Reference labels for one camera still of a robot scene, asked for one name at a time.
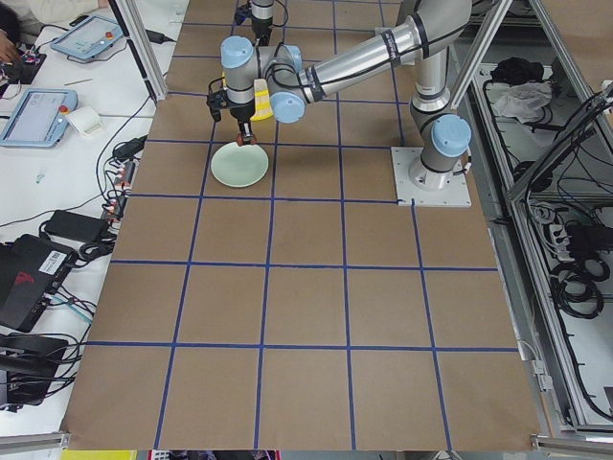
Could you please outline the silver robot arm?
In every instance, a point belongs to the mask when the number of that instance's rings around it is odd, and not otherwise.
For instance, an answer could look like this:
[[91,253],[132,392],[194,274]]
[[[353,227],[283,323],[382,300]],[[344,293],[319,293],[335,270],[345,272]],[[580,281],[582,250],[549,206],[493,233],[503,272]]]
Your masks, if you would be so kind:
[[426,191],[445,188],[471,139],[468,123],[449,110],[448,48],[465,29],[472,11],[469,1],[405,1],[392,29],[387,29],[350,50],[305,66],[300,50],[240,35],[220,45],[223,75],[211,89],[207,106],[220,121],[228,110],[238,123],[238,142],[255,143],[251,119],[256,112],[255,81],[265,80],[275,119],[298,122],[308,104],[322,101],[385,71],[413,62],[416,68],[411,115],[420,131],[423,148],[408,174]]
[[251,20],[251,30],[256,44],[268,46],[273,27],[273,0],[252,0],[236,7],[234,23],[241,25],[246,19]]

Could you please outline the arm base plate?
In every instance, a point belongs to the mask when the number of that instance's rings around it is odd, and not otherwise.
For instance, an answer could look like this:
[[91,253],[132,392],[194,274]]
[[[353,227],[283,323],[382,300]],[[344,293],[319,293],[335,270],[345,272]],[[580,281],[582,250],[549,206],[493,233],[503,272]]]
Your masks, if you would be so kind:
[[421,152],[422,148],[391,148],[397,204],[469,208],[472,202],[461,158],[449,172],[431,172],[422,165]]

